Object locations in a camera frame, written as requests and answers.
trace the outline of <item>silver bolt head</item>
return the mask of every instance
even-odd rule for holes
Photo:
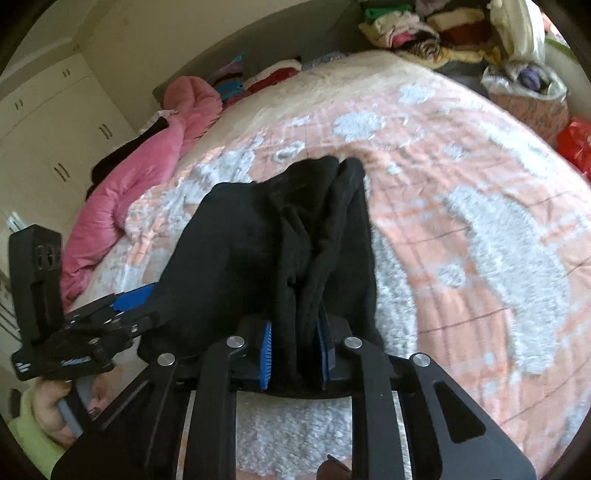
[[[158,365],[161,367],[170,367],[170,365],[172,365],[175,361],[176,358],[171,353],[162,353],[158,357]]]
[[[417,353],[413,357],[413,362],[420,367],[428,367],[431,364],[431,358],[424,353]]]
[[[228,345],[228,347],[230,348],[240,348],[241,346],[244,346],[245,343],[246,340],[242,338],[240,335],[228,337],[228,339],[226,340],[226,345]]]
[[[357,348],[361,348],[362,345],[363,345],[363,342],[362,342],[361,338],[347,337],[345,339],[345,347],[347,347],[347,348],[357,349]]]

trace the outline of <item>bed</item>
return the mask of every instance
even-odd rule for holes
[[[75,306],[157,281],[214,184],[324,155],[366,170],[388,353],[431,355],[541,478],[591,406],[589,186],[503,110],[391,53],[334,61],[229,108],[130,207]],[[119,361],[129,377],[141,367],[133,350]],[[239,477],[308,475],[328,453],[350,456],[348,399],[239,396]]]

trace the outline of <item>white cabinet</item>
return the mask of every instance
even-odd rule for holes
[[[91,75],[91,69],[79,53],[27,80],[0,101],[0,138],[47,99]]]
[[[87,77],[43,103],[7,139],[15,135],[34,137],[27,154],[84,201],[92,167],[134,133],[96,78]]]
[[[65,242],[92,168],[134,132],[81,55],[41,72],[9,97],[0,102],[0,211],[59,231]],[[10,104],[17,98],[21,109]],[[8,273],[5,227],[0,215],[0,270]]]

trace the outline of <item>white fabric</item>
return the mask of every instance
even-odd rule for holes
[[[544,63],[544,20],[531,0],[492,0],[488,5],[510,60]]]

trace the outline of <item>black cloth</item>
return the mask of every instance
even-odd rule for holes
[[[303,160],[263,183],[218,184],[185,228],[152,297],[172,294],[176,318],[138,353],[199,355],[248,314],[272,322],[271,382],[306,376],[322,300],[354,335],[382,346],[361,162]]]
[[[123,162],[127,157],[129,157],[133,152],[135,152],[141,144],[146,142],[147,139],[153,137],[155,134],[161,132],[162,130],[166,130],[168,128],[168,121],[163,117],[159,117],[156,120],[155,124],[148,128],[144,133],[140,136],[130,140],[125,145],[119,147],[113,153],[110,153],[105,158],[103,158],[100,162],[98,162],[93,168],[90,174],[92,178],[92,185],[86,192],[86,200],[92,195],[92,192],[95,191],[95,188],[99,186],[99,184],[109,176],[117,165]]]

